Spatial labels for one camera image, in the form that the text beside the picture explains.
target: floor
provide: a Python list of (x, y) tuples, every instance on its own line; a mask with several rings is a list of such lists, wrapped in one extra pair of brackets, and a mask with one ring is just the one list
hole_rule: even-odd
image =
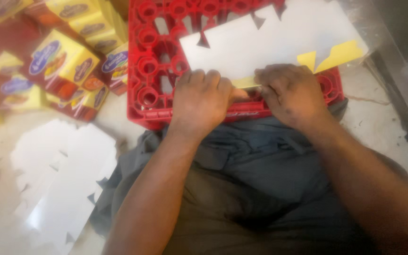
[[(406, 133), (384, 89), (363, 66), (344, 65), (340, 69), (344, 93), (349, 98), (341, 124), (363, 144), (396, 160), (408, 171)], [(127, 120), (126, 103), (125, 96), (111, 94), (95, 124), (114, 137), (126, 140), (128, 148), (133, 148), (144, 128)], [(11, 115), (0, 127), (0, 254), (57, 254), (49, 245), (31, 248), (32, 233), (12, 215), (19, 203), (19, 195), (14, 183), (15, 172), (8, 159), (21, 134), (54, 118), (74, 122), (54, 111), (43, 111)], [(104, 242), (87, 224), (70, 254), (100, 254)]]

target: red plastic crate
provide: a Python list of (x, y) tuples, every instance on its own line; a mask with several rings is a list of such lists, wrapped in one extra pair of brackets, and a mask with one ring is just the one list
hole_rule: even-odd
[[(162, 92), (161, 77), (172, 87), (189, 66), (179, 43), (187, 35), (182, 22), (190, 17), (193, 32), (202, 32), (225, 23), (230, 12), (239, 15), (273, 3), (281, 12), (284, 0), (133, 0), (129, 6), (128, 99), (129, 120), (150, 130), (159, 130), (171, 121), (173, 92)], [(202, 16), (208, 18), (202, 24)], [(154, 20), (165, 20), (169, 34), (159, 34)], [(170, 61), (164, 63), (164, 55)], [(338, 68), (316, 74), (327, 105), (344, 99)], [(271, 116), (266, 103), (255, 90), (249, 102), (234, 103), (225, 122)]]

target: forearm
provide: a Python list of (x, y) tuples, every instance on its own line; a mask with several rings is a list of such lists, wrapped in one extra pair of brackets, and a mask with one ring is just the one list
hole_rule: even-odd
[(171, 130), (128, 192), (105, 254), (161, 254), (177, 221), (199, 141)]
[(408, 236), (408, 184), (336, 120), (322, 122), (304, 134), (350, 214), (377, 240)]

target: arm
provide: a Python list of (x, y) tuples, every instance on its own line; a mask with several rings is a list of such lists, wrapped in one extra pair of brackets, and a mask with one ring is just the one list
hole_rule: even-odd
[(272, 65), (257, 81), (274, 116), (302, 132), (355, 220), (388, 252), (408, 252), (408, 183), (331, 116), (308, 67)]
[(104, 254), (161, 254), (177, 221), (185, 178), (201, 140), (226, 117), (236, 97), (216, 71), (184, 74), (175, 90), (168, 133), (119, 209)]

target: hand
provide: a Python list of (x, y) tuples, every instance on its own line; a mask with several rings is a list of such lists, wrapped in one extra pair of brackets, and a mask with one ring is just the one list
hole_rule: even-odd
[(305, 132), (332, 118), (320, 84), (307, 66), (274, 64), (255, 70), (255, 74), (272, 114), (285, 125)]
[(234, 88), (215, 70), (186, 72), (175, 88), (170, 131), (201, 142), (223, 122), (235, 99), (247, 97), (246, 91)]

